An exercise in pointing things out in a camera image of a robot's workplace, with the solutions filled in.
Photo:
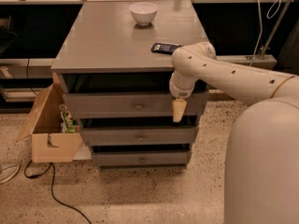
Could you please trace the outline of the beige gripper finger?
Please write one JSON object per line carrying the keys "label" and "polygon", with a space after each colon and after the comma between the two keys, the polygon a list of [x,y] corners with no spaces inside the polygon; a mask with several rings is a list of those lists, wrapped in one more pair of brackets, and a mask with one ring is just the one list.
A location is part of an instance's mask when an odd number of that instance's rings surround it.
{"label": "beige gripper finger", "polygon": [[187,102],[185,99],[177,98],[172,101],[172,114],[173,114],[173,121],[180,122],[185,109],[187,106]]}

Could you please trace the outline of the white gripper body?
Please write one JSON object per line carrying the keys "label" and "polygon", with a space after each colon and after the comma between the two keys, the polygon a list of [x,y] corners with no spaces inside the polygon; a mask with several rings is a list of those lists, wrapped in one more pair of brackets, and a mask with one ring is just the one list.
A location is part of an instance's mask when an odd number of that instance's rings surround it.
{"label": "white gripper body", "polygon": [[186,77],[175,71],[169,81],[169,90],[175,98],[187,99],[194,90],[195,82],[195,77]]}

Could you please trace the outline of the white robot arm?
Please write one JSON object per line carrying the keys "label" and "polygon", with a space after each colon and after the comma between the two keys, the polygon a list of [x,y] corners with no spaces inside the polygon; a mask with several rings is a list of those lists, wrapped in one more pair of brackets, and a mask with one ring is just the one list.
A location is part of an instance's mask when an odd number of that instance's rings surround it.
{"label": "white robot arm", "polygon": [[299,77],[222,62],[208,42],[172,54],[179,122],[197,80],[244,103],[228,139],[224,224],[299,224]]}

